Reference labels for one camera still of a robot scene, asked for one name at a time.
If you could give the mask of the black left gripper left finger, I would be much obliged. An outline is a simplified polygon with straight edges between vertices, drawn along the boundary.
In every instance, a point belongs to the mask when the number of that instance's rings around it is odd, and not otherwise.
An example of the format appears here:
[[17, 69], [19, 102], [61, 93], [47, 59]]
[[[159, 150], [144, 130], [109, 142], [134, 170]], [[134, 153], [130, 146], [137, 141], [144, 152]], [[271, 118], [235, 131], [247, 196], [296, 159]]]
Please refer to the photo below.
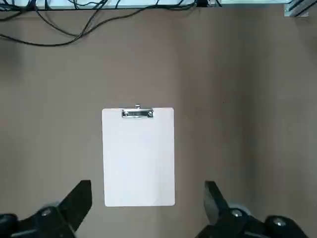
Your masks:
[[56, 205], [45, 206], [20, 220], [13, 213], [0, 215], [2, 238], [74, 238], [92, 208], [90, 180], [81, 180]]

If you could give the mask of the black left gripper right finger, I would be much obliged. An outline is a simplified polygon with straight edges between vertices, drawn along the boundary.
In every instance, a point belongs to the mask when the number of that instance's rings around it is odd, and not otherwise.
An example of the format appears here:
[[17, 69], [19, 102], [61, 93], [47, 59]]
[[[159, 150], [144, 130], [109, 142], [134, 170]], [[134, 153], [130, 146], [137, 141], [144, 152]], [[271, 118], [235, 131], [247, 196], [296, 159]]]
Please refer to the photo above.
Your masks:
[[214, 181], [205, 181], [204, 208], [209, 224], [198, 238], [306, 238], [292, 219], [270, 215], [261, 221], [241, 206], [229, 206]]

